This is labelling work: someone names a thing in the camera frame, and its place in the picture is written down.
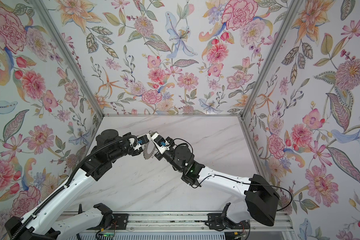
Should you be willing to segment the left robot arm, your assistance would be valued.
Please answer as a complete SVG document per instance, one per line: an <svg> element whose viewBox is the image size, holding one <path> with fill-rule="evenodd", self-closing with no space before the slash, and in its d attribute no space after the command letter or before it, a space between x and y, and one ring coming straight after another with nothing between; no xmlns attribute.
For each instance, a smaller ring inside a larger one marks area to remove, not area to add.
<svg viewBox="0 0 360 240"><path fill-rule="evenodd" d="M12 217L5 228L12 240L66 240L76 234L113 220L112 211L104 204L75 217L59 221L64 210L88 187L97 182L112 164L127 155L136 156L151 140L150 134L140 137L116 130L105 130L96 137L97 144L73 169L68 179L37 207L23 217Z"/></svg>

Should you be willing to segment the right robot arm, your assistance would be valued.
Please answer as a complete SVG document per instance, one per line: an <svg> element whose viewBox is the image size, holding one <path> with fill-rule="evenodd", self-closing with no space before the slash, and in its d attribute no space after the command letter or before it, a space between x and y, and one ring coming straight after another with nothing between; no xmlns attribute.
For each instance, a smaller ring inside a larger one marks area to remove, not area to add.
<svg viewBox="0 0 360 240"><path fill-rule="evenodd" d="M225 219L233 223L253 219L268 227L275 224L280 196L262 176L237 177L213 170L195 161L188 142L175 145L173 139L164 139L157 133L152 135L151 142L158 150L156 158L165 159L182 174L181 179L187 185L195 189L212 188L238 198L238 202L225 206Z"/></svg>

